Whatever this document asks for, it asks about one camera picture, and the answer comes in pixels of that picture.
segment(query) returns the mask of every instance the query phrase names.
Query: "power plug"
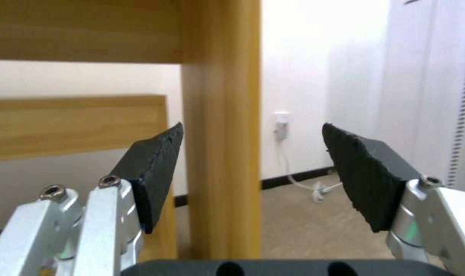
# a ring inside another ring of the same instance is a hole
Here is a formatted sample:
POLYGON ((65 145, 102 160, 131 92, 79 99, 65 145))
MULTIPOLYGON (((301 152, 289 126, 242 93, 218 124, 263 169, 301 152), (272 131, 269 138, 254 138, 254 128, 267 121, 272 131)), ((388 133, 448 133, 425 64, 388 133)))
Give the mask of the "power plug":
POLYGON ((289 112, 287 111, 276 111, 275 112, 275 138, 277 141, 283 141, 287 139, 289 133, 289 112))

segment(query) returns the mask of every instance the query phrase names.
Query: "white cable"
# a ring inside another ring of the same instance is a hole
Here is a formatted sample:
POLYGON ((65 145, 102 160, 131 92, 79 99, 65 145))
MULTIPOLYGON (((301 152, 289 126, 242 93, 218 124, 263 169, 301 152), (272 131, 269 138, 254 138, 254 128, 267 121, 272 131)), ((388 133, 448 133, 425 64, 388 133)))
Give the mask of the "white cable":
POLYGON ((309 186, 306 186, 302 183, 299 183, 297 182, 294 177, 292 176, 292 174, 290 174, 290 164, 289 164, 289 159, 287 158, 287 155, 285 154, 285 151, 283 150, 283 143, 280 142, 280 153, 282 154, 283 156, 283 160, 284 160, 284 163, 285 163, 285 170, 287 172, 287 178, 289 179, 289 181, 296 185, 296 186, 299 186, 299 187, 302 187, 304 189, 307 189, 307 190, 311 190, 311 191, 315 191, 315 189, 309 187, 309 186))
POLYGON ((331 192, 331 190, 333 190, 334 188, 336 188, 338 186, 341 186, 341 184, 342 184, 341 182, 337 183, 337 184, 334 184, 334 185, 331 185, 329 187, 323 187, 323 185, 319 181, 317 181, 313 185, 313 187, 309 187, 309 186, 306 186, 306 185, 304 185, 302 183, 297 182, 297 180, 295 180, 294 177, 292 176, 292 174, 290 173, 290 163, 289 163, 289 159, 287 158, 287 155, 285 154, 285 151, 283 149, 283 143, 280 141, 279 145, 280 145, 280 153, 282 154, 283 160, 284 160, 284 163, 285 163, 285 170, 287 172, 288 180, 292 184, 296 185, 297 187, 301 187, 303 189, 312 191, 312 198, 316 203, 322 203, 323 202, 323 200, 324 200, 323 194, 327 194, 328 192, 331 192))
POLYGON ((338 187, 338 186, 341 186, 343 185, 343 183, 338 183, 338 184, 334 184, 334 185, 331 185, 329 187, 324 187, 322 188, 319 192, 322 193, 322 194, 325 194, 327 192, 331 192, 331 190, 333 190, 334 188, 338 187))

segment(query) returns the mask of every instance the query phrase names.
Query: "black baseboard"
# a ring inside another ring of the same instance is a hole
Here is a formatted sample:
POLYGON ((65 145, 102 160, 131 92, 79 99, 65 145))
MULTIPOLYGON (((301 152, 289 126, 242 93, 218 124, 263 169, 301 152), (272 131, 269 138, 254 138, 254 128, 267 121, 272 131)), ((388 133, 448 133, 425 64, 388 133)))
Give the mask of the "black baseboard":
POLYGON ((174 197, 174 206, 181 207, 188 204, 188 196, 186 194, 178 195, 174 197))
MULTIPOLYGON (((318 168, 311 171, 303 171, 292 174, 295 180, 302 181, 306 179, 316 178, 324 175, 328 175, 329 171, 333 171, 334 167, 318 168)), ((286 175, 278 176, 274 178, 268 178, 261 181, 261 189, 267 190, 278 186, 291 184, 290 180, 286 175)))
MULTIPOLYGON (((326 168, 319 168, 314 169, 311 171, 303 171, 294 173, 292 176, 297 181, 302 181, 306 179, 316 178, 320 176, 328 175, 330 171, 333 171, 334 167, 326 167, 326 168)), ((286 175, 278 176, 274 178, 268 178, 261 181, 261 189, 268 190, 274 187, 283 186, 291 184, 290 180, 287 178, 286 175)), ((188 204, 188 196, 186 194, 178 195, 174 197, 174 206, 181 207, 188 204)))

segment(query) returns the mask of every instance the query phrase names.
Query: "screw head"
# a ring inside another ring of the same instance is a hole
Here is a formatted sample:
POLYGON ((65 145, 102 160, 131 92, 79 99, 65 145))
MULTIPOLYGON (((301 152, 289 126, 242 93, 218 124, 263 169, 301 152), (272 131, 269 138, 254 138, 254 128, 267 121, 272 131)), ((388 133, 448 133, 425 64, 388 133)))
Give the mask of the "screw head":
POLYGON ((101 177, 98 182, 98 187, 104 189, 105 187, 120 187, 121 179, 116 175, 106 175, 101 177))
POLYGON ((50 199, 52 201, 61 202, 67 197, 66 187, 62 185, 50 185, 40 192, 39 198, 41 200, 50 199))
POLYGON ((436 178, 436 177, 426 176, 426 175, 423 175, 420 178, 419 183, 420 185, 423 185, 423 187, 444 187, 442 180, 439 180, 439 178, 436 178))

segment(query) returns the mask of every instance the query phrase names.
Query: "black gripper pad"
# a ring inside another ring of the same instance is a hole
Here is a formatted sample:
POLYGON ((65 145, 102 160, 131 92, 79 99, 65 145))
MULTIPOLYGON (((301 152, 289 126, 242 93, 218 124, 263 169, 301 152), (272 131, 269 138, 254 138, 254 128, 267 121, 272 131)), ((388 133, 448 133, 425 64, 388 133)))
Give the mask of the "black gripper pad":
POLYGON ((182 139, 183 125, 178 123, 151 139, 137 141, 111 171, 132 183, 139 221, 146 234, 159 220, 182 139))
POLYGON ((406 182, 420 173, 384 142, 328 123, 323 138, 353 207, 373 232, 389 230, 406 182))

